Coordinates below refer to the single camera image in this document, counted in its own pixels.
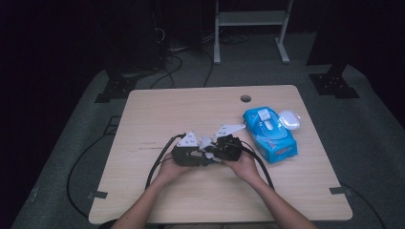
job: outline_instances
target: shelf leg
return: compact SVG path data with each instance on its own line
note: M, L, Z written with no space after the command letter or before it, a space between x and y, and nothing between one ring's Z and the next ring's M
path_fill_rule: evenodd
M281 55L281 58L282 58L284 64L289 64L289 58L288 58L286 49L284 48L283 42L284 42L284 37L286 36L286 30L287 30L289 15L291 13L292 2L293 2L293 0L288 1L288 6L287 6L286 14L284 15L284 20L283 20L283 25L282 25L281 31L280 31L280 36L276 37L276 39L275 39L277 48L279 50L279 53Z
M221 64L220 53L220 2L217 0L215 3L215 41L214 41L214 64Z

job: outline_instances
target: white shelf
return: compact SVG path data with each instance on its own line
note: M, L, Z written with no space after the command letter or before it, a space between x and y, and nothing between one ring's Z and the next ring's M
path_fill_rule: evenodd
M274 11L222 11L219 13L219 26L265 26L283 25L286 12Z

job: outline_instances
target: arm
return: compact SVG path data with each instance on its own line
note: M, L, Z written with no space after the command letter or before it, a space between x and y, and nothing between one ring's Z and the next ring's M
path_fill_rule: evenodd
M262 180L253 156L243 152L238 161L223 160L223 163L256 191L281 228L316 228Z
M113 229L144 228L160 191L179 175L190 169L189 167L177 165L173 159L170 159L171 157L172 155L170 153L164 156L162 160L163 163L160 165L160 170L156 178L139 199L116 221L112 227Z

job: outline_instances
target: blue container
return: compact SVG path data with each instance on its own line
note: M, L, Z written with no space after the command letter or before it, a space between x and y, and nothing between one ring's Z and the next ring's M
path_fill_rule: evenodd
M286 114L287 117L293 116L290 111ZM298 118L288 123L289 119L285 121L269 107L260 107L245 111L244 120L256 147L269 163L298 155L297 142L290 130L286 128L286 124L290 129L298 128Z

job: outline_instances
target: dark background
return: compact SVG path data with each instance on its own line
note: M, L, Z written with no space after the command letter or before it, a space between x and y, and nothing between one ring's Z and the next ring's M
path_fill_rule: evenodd
M0 3L2 227L11 226L77 101L93 77L105 69L109 54L143 70L158 67L161 48L153 40L153 27L181 37L176 27L184 26L179 24L184 20L173 17L170 6L176 6L184 16L198 15L201 19L194 23L201 23L202 31L213 30L212 0L177 0L176 5L150 1L147 6L142 1L132 2L133 8L113 6L111 0ZM190 2L201 8L189 9ZM282 9L285 3L222 1L223 10L234 6L239 10L273 10ZM126 18L130 10L136 22ZM402 5L389 0L295 0L288 32L317 31L309 65L344 59L369 78L404 125L403 11ZM137 37L137 42L129 46L128 37Z

